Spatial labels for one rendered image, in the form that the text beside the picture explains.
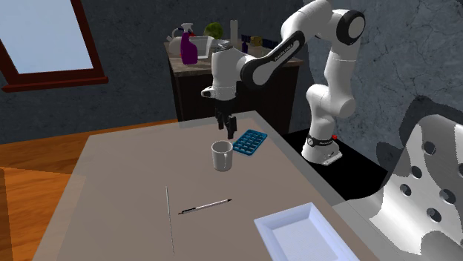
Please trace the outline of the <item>dark cabinet with household items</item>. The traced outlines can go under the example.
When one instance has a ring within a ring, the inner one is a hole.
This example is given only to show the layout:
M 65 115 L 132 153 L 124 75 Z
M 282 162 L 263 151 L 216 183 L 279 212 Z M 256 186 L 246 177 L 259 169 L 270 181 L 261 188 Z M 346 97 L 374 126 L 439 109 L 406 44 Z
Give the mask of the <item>dark cabinet with household items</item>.
M 169 36 L 164 43 L 168 53 L 171 85 L 177 119 L 188 121 L 214 115 L 214 101 L 202 97 L 200 91 L 212 84 L 211 59 L 200 59 L 195 65 L 184 65 L 180 58 L 179 36 Z M 260 91 L 250 91 L 237 83 L 234 113 L 257 111 L 278 133 L 287 134 L 298 80 L 300 59 L 289 60 L 268 85 Z

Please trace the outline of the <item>white rectangular tray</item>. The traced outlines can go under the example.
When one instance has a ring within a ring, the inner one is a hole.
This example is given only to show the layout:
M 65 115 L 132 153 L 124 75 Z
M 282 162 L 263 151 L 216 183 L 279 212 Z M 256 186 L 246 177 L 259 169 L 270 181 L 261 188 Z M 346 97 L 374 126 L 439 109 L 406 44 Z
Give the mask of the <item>white rectangular tray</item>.
M 313 203 L 257 218 L 272 261 L 360 261 Z

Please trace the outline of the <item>black and silver pen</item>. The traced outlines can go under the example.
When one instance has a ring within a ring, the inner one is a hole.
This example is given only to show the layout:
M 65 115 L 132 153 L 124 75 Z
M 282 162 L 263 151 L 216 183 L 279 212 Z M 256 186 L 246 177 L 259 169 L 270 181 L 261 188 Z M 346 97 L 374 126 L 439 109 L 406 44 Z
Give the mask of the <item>black and silver pen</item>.
M 231 202 L 231 201 L 232 201 L 232 199 L 224 199 L 224 200 L 220 200 L 220 201 L 217 201 L 217 202 L 212 202 L 212 203 L 209 203 L 209 204 L 206 204 L 206 205 L 201 205 L 201 206 L 185 209 L 185 210 L 179 212 L 178 214 L 179 215 L 187 214 L 187 213 L 191 213 L 193 211 L 198 211 L 198 210 L 202 210 L 202 209 L 205 209 L 205 208 L 214 207 L 216 205 L 222 205 L 224 203 Z

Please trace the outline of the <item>blue ice cube tray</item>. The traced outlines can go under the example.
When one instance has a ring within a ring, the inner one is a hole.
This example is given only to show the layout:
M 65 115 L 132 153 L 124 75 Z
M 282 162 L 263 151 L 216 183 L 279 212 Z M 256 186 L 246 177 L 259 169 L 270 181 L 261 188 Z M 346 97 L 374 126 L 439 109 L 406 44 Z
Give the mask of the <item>blue ice cube tray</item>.
M 252 156 L 267 136 L 266 133 L 248 129 L 233 143 L 233 150 L 246 156 Z

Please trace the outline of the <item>silver perforated metal object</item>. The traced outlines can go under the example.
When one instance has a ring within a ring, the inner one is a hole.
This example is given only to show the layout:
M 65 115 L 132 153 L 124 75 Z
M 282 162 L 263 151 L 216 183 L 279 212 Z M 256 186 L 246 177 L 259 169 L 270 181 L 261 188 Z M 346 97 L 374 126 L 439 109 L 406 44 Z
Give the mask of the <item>silver perforated metal object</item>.
M 404 148 L 370 222 L 403 260 L 463 261 L 463 112 L 417 96 L 399 134 Z

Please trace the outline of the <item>white mug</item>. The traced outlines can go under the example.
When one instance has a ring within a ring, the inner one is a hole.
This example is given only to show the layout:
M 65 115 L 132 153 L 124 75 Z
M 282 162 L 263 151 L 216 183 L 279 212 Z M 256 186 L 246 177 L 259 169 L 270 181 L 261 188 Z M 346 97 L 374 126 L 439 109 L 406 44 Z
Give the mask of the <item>white mug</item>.
M 211 152 L 215 170 L 228 171 L 232 168 L 232 143 L 225 140 L 216 141 L 211 145 Z

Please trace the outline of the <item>black robot stand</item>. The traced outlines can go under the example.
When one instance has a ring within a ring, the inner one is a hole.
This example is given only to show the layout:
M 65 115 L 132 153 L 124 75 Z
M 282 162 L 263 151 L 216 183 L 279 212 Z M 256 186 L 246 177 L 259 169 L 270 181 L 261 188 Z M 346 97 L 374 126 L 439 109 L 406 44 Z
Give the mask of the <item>black robot stand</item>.
M 388 171 L 341 140 L 335 142 L 342 153 L 340 159 L 327 166 L 309 164 L 345 200 L 364 198 L 378 191 Z

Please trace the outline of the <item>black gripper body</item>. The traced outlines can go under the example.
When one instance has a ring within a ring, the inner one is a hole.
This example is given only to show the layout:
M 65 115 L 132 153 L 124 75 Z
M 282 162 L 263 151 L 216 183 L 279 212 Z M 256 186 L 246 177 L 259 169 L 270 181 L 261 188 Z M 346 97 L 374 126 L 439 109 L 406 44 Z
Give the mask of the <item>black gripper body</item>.
M 217 119 L 221 116 L 224 119 L 228 119 L 232 115 L 233 111 L 233 100 L 215 100 L 215 116 Z

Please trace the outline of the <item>dark wooden framed window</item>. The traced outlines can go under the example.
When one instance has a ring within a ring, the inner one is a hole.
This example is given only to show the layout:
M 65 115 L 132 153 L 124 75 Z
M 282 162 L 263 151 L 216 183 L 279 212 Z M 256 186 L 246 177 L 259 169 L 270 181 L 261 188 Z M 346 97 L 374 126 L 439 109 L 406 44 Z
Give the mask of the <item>dark wooden framed window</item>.
M 5 93 L 108 83 L 81 0 L 0 0 Z

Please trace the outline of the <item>thin grey metal rod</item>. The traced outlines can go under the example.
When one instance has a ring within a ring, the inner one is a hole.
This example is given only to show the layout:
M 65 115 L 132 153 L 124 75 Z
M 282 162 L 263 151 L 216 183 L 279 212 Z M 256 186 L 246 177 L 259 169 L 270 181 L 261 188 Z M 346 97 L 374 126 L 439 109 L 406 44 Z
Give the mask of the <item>thin grey metal rod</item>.
M 170 233 L 170 239 L 171 239 L 171 250 L 172 250 L 172 255 L 175 255 L 175 248 L 174 248 L 174 238 L 173 238 L 173 231 L 172 231 L 172 223 L 171 223 L 171 208 L 170 208 L 170 199 L 169 199 L 169 192 L 168 192 L 168 186 L 165 186 L 165 198 L 166 198 L 166 206 L 167 206 L 167 212 L 168 212 L 168 222 L 169 222 L 169 233 Z

